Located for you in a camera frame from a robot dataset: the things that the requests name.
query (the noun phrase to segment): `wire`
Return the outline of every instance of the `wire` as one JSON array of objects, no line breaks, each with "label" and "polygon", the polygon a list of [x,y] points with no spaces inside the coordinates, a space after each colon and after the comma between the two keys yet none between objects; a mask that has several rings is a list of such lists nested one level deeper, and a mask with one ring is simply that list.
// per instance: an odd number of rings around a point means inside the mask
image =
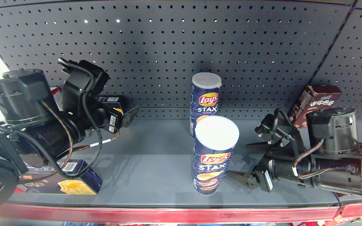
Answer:
[{"label": "wire", "polygon": [[[8,128],[5,128],[3,126],[0,126],[0,132],[4,132],[4,133],[12,133],[12,131]],[[27,139],[30,143],[33,143],[38,149],[39,151],[45,156],[45,158],[49,161],[49,163],[51,164],[51,166],[53,166],[53,168],[56,170],[56,172],[63,176],[64,178],[66,179],[76,179],[76,177],[74,176],[69,176],[68,174],[66,174],[62,169],[61,167],[59,167],[59,165],[55,162],[55,160],[50,156],[50,154],[47,152],[47,150],[43,147],[43,145],[38,141],[36,140],[34,137],[32,137],[31,135],[23,132],[23,131],[20,131],[20,130],[17,130],[16,133]]]},{"label": "wire", "polygon": [[312,154],[314,151],[318,150],[321,146],[322,146],[322,143],[324,142],[325,139],[320,139],[319,142],[313,146],[312,148],[310,148],[308,151],[304,152],[304,153],[301,153],[299,156],[297,156],[297,158],[293,161],[293,164],[292,164],[292,169],[293,169],[293,173],[294,173],[294,176],[299,176],[299,174],[297,173],[297,164],[303,160],[303,158],[309,156],[310,154]]},{"label": "wire", "polygon": [[[103,124],[103,125],[99,126],[99,128],[104,127],[104,126],[113,126],[113,127],[115,128],[115,130],[116,130],[116,133],[115,133],[115,135],[114,135],[113,137],[111,137],[110,139],[103,140],[102,143],[108,143],[108,142],[116,139],[116,138],[119,136],[119,129],[118,129],[115,125],[107,123],[107,124]],[[77,147],[74,147],[73,152],[85,150],[85,149],[88,149],[88,148],[90,148],[90,147],[94,147],[94,146],[97,146],[97,145],[98,145],[98,143],[92,143],[92,144],[89,144],[89,145],[77,146]],[[59,155],[56,156],[56,157],[57,157],[58,159],[61,159],[61,158],[64,157],[64,154],[65,154],[65,153],[66,153],[66,152],[63,152],[63,153],[59,154]]]},{"label": "wire", "polygon": [[279,114],[281,114],[286,119],[287,123],[290,126],[293,126],[293,124],[291,123],[290,119],[288,118],[286,112],[284,112],[281,108],[276,108],[274,113],[273,113],[274,119],[273,119],[272,128],[270,129],[270,133],[269,133],[270,136],[272,136],[273,134],[276,133],[277,123],[278,123],[278,120],[279,120]]},{"label": "wire", "polygon": [[[66,157],[65,161],[61,164],[61,168],[63,169],[66,164],[69,162],[71,156],[72,156],[72,152],[73,152],[73,140],[72,140],[72,136],[71,133],[69,132],[69,129],[67,127],[67,125],[64,123],[64,121],[51,109],[51,107],[49,107],[49,105],[42,100],[41,103],[44,105],[45,108],[47,108],[47,110],[49,110],[49,112],[59,121],[59,123],[62,125],[62,127],[65,129],[66,134],[68,135],[68,139],[69,139],[69,152],[68,152],[68,156]],[[34,178],[34,179],[26,179],[26,180],[19,180],[18,184],[27,184],[27,183],[33,183],[39,180],[44,180],[47,179],[51,176],[54,176],[57,172],[53,172],[50,175],[47,176],[42,176],[39,178]]]},{"label": "wire", "polygon": [[[77,70],[80,70],[80,71],[88,74],[89,77],[90,77],[90,82],[88,83],[86,89],[84,90],[84,93],[82,93],[82,105],[83,105],[83,109],[84,109],[84,111],[85,111],[85,113],[86,113],[86,116],[88,117],[88,119],[90,120],[90,122],[91,122],[92,125],[93,125],[93,128],[94,128],[94,129],[96,130],[96,132],[97,132],[97,136],[98,136],[98,138],[99,138],[99,144],[98,144],[99,147],[98,147],[95,155],[93,156],[92,160],[90,161],[90,163],[89,163],[81,172],[79,172],[79,173],[77,173],[76,175],[74,175],[74,176],[79,177],[79,176],[83,175],[84,173],[86,173],[86,171],[89,170],[90,167],[95,163],[95,160],[96,160],[97,157],[99,156],[99,153],[100,153],[100,150],[101,150],[101,147],[102,147],[102,140],[103,140],[103,138],[102,138],[101,131],[99,130],[99,127],[97,126],[95,120],[93,120],[92,115],[90,114],[90,111],[89,111],[89,109],[87,108],[87,103],[86,103],[86,94],[89,93],[90,90],[91,90],[91,89],[93,88],[93,86],[95,85],[95,77],[93,76],[93,74],[92,74],[90,71],[88,71],[88,70],[86,70],[86,69],[84,69],[84,68],[82,68],[82,67],[79,67],[79,66],[77,66],[77,65],[75,65],[75,64],[73,64],[73,63],[70,63],[70,62],[66,61],[65,59],[63,59],[63,58],[61,58],[61,57],[58,59],[58,62],[61,63],[61,64],[66,65],[66,66],[69,66],[69,67],[75,68],[75,69],[77,69]],[[98,78],[99,78],[100,76],[102,76],[103,73],[104,73],[104,72],[102,71],[102,72],[99,74]]]},{"label": "wire", "polygon": [[326,172],[328,172],[328,171],[335,171],[335,170],[346,170],[346,171],[348,171],[347,169],[346,169],[346,167],[328,167],[328,168],[325,168],[325,169],[321,169],[321,170],[318,170],[318,171],[315,171],[315,172],[312,172],[312,173],[308,173],[308,174],[304,174],[304,175],[299,175],[298,177],[300,178],[300,179],[308,179],[308,178],[310,178],[310,177],[313,177],[313,176],[318,176],[318,175],[320,175],[320,174],[322,174],[322,173],[326,173]]},{"label": "wire", "polygon": [[[110,139],[103,140],[103,143],[108,143],[108,142],[110,142],[110,141],[112,141],[112,140],[115,140],[115,139],[119,136],[119,129],[118,129],[115,125],[108,123],[108,124],[103,124],[103,125],[101,125],[101,126],[99,126],[99,127],[104,127],[104,126],[113,126],[113,127],[115,128],[115,130],[116,130],[116,133],[115,133],[115,135],[114,135],[113,137],[111,137]],[[90,148],[90,147],[96,146],[97,144],[98,144],[98,143],[92,143],[92,144],[89,144],[89,145],[83,145],[83,146],[74,147],[74,148],[72,149],[72,153],[77,152],[77,151],[81,151],[81,150],[88,149],[88,148]],[[61,158],[63,158],[63,156],[61,157],[61,156],[58,155],[58,156],[56,156],[56,158],[57,158],[57,159],[61,159]],[[51,173],[51,174],[49,174],[49,175],[47,175],[47,176],[42,176],[42,177],[38,177],[38,178],[34,178],[34,179],[19,180],[19,181],[18,181],[18,184],[21,185],[21,184],[33,183],[33,182],[36,182],[36,181],[39,181],[39,180],[44,180],[44,179],[47,179],[47,178],[49,178],[49,177],[51,177],[51,176],[54,176],[56,173],[57,173],[57,172],[53,172],[53,173]]]}]

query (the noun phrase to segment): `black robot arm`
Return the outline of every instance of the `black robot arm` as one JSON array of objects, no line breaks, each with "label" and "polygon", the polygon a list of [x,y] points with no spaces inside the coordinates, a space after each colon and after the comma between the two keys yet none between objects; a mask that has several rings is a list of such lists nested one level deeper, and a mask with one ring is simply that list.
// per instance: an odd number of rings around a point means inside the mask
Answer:
[{"label": "black robot arm", "polygon": [[[99,155],[103,143],[100,128],[117,137],[119,129],[128,127],[138,112],[137,107],[122,114],[95,99],[109,79],[102,68],[84,60],[76,63],[60,58],[59,63],[69,74],[62,87],[62,112],[42,70],[19,69],[0,78],[0,110],[6,120],[0,122],[0,204],[17,184],[36,180],[19,180],[19,173],[28,171],[25,163],[36,168],[51,165],[66,179],[80,177]],[[66,174],[61,167],[71,153],[85,149],[76,149],[73,144],[90,136],[92,130],[99,137],[93,159],[78,174]],[[65,156],[66,161],[59,166],[57,161]]]},{"label": "black robot arm", "polygon": [[[255,129],[267,144],[247,145],[265,155],[252,172],[227,172],[251,189],[270,192],[277,180],[301,187],[315,187],[344,194],[362,195],[362,143],[358,142],[355,110],[331,108],[306,115],[310,143],[306,150],[299,131],[287,117],[267,115]],[[280,140],[290,143],[280,147]]]}]

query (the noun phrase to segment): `chocolate box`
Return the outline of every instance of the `chocolate box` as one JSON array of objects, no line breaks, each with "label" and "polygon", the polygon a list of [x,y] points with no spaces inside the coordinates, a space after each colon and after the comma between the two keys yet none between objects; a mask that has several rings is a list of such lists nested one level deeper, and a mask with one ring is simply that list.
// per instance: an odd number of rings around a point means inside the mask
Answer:
[{"label": "chocolate box", "polygon": [[341,95],[342,92],[337,86],[306,86],[288,113],[288,117],[295,127],[306,128],[306,114],[319,109],[331,108]]}]

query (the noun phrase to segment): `lay's logo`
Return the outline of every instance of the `lay's logo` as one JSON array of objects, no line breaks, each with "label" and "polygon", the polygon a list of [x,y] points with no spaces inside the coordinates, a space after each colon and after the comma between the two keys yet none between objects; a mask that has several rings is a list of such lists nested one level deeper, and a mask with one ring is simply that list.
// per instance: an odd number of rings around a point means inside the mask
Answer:
[{"label": "lay's logo", "polygon": [[201,156],[201,162],[203,164],[219,164],[226,161],[230,157],[231,153],[213,153],[205,154]]},{"label": "lay's logo", "polygon": [[211,107],[217,103],[217,99],[219,99],[218,93],[206,93],[199,98],[199,104],[204,107]]}]

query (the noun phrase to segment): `lay's stax can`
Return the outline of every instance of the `lay's stax can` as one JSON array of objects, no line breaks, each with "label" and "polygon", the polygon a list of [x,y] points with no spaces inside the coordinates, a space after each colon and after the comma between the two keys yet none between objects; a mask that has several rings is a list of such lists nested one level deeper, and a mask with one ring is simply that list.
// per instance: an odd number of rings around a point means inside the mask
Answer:
[{"label": "lay's stax can", "polygon": [[240,131],[225,117],[208,116],[196,125],[195,135],[192,184],[199,194],[210,196],[226,173]]},{"label": "lay's stax can", "polygon": [[217,112],[220,76],[214,73],[197,73],[192,76],[191,112],[189,115],[191,135],[195,138],[196,124]]}]

